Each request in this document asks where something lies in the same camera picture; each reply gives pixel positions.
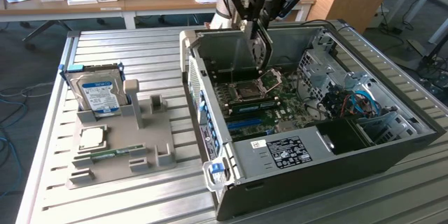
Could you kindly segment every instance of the aluminum slotted table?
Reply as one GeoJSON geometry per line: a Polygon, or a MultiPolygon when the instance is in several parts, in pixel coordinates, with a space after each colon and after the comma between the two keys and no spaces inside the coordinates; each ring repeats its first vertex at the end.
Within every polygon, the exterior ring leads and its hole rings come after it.
{"type": "MultiPolygon", "coordinates": [[[[165,97],[177,167],[65,188],[77,102],[57,74],[16,223],[217,223],[180,78],[178,33],[194,28],[201,27],[89,31],[68,37],[61,64],[121,61],[126,79],[140,81],[138,97],[165,97]]],[[[446,107],[354,31],[346,28],[341,35],[448,128],[446,107]]],[[[338,58],[354,71],[353,59],[338,58]]],[[[448,134],[385,173],[220,223],[436,223],[448,219],[446,167],[448,134]]]]}

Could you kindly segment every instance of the blue cable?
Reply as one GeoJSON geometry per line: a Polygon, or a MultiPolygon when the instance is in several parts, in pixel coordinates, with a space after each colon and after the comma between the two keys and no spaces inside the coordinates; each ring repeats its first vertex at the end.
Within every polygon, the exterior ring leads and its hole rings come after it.
{"type": "Polygon", "coordinates": [[[352,98],[352,104],[353,104],[356,110],[357,110],[358,112],[364,113],[364,110],[360,108],[360,106],[358,106],[357,103],[356,103],[356,97],[354,97],[354,95],[350,95],[349,97],[352,98]]]}
{"type": "Polygon", "coordinates": [[[0,126],[0,129],[4,129],[4,128],[12,126],[14,123],[17,123],[17,122],[22,119],[22,117],[26,115],[28,107],[26,107],[26,105],[25,105],[24,103],[21,103],[21,102],[9,102],[9,101],[5,101],[5,100],[2,100],[2,99],[0,99],[0,102],[9,103],[9,104],[17,104],[17,105],[22,106],[22,113],[21,113],[21,115],[17,117],[17,119],[13,120],[6,126],[0,126]]]}
{"type": "Polygon", "coordinates": [[[12,143],[2,137],[0,137],[0,140],[5,142],[5,144],[9,145],[10,150],[12,150],[12,155],[14,156],[13,158],[16,159],[16,163],[17,163],[17,169],[18,169],[18,177],[17,180],[14,182],[14,184],[12,185],[12,187],[0,195],[0,199],[10,192],[13,191],[18,185],[20,185],[20,181],[21,181],[21,167],[20,167],[20,161],[18,161],[18,157],[17,157],[17,152],[16,152],[16,148],[13,147],[12,143]]]}

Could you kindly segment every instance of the power supply label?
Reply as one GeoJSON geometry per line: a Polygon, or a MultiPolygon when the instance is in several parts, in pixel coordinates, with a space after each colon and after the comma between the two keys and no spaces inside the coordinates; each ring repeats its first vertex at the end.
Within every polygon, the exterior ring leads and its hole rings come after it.
{"type": "Polygon", "coordinates": [[[297,136],[266,142],[276,166],[282,169],[312,161],[297,136]]]}

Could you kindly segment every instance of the green circuit board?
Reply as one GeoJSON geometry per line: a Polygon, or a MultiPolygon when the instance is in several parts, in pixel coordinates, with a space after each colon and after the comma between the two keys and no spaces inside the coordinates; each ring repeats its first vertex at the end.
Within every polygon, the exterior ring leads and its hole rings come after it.
{"type": "Polygon", "coordinates": [[[300,129],[317,119],[278,71],[268,70],[257,80],[216,84],[214,93],[234,141],[300,129]]]}

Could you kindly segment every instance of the blue latch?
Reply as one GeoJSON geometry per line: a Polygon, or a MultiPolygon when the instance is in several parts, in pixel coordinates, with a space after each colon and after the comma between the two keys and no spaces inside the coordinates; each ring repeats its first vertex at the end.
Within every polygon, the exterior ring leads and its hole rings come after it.
{"type": "Polygon", "coordinates": [[[204,107],[205,107],[205,101],[201,101],[201,103],[198,104],[198,109],[200,109],[200,111],[204,110],[204,107]]]}
{"type": "Polygon", "coordinates": [[[80,64],[69,65],[69,67],[66,68],[66,72],[69,73],[82,72],[82,70],[84,70],[84,65],[80,65],[80,64]]]}
{"type": "Polygon", "coordinates": [[[212,174],[214,173],[221,173],[225,171],[224,164],[222,163],[216,163],[212,165],[212,174]]]}

